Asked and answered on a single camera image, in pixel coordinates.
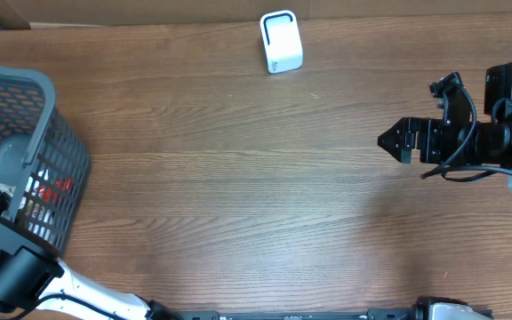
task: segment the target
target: wooden tabletop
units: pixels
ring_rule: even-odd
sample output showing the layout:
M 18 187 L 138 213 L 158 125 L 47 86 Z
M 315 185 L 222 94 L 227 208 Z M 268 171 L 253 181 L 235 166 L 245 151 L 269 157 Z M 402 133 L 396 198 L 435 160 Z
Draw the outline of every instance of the wooden tabletop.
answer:
M 257 22 L 0 31 L 0 64 L 48 75 L 92 154 L 65 261 L 179 310 L 437 295 L 512 318 L 506 178 L 420 180 L 431 165 L 376 145 L 403 116 L 440 117 L 428 82 L 453 70 L 485 120 L 485 70 L 512 61 L 512 14 L 300 32 L 303 67 L 272 76 Z

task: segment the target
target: plastic basket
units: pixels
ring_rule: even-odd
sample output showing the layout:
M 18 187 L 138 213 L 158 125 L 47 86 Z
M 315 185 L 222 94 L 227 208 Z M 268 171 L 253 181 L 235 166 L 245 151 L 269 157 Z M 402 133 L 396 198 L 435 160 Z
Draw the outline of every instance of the plastic basket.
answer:
M 54 104 L 45 75 L 0 67 L 0 183 L 14 188 L 4 217 L 62 255 L 91 162 Z

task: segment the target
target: gray basket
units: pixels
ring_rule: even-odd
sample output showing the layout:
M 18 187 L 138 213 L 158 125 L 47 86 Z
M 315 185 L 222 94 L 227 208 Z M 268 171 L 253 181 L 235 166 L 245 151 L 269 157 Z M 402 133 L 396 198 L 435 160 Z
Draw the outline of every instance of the gray basket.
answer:
M 15 187 L 4 216 L 62 255 L 91 163 L 54 103 L 45 75 L 0 67 L 0 183 Z

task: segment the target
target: wooden table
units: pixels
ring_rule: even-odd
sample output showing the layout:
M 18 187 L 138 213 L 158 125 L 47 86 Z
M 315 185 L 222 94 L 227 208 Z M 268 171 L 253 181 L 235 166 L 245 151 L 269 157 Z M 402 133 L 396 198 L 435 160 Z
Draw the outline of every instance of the wooden table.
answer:
M 271 76 L 257 22 L 0 31 L 0 64 L 47 74 L 92 154 L 65 261 L 181 310 L 426 294 L 512 318 L 506 178 L 420 180 L 430 165 L 376 146 L 400 117 L 440 117 L 428 82 L 453 70 L 482 106 L 485 70 L 512 61 L 512 14 L 300 32 L 303 68 Z

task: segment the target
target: brown wall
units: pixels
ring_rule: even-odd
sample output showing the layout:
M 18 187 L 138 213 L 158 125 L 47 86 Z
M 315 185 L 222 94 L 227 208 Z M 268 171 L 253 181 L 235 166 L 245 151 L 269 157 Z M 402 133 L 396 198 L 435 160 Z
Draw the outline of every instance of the brown wall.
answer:
M 290 9 L 300 19 L 512 12 L 512 0 L 5 0 L 27 22 L 133 25 L 258 20 Z

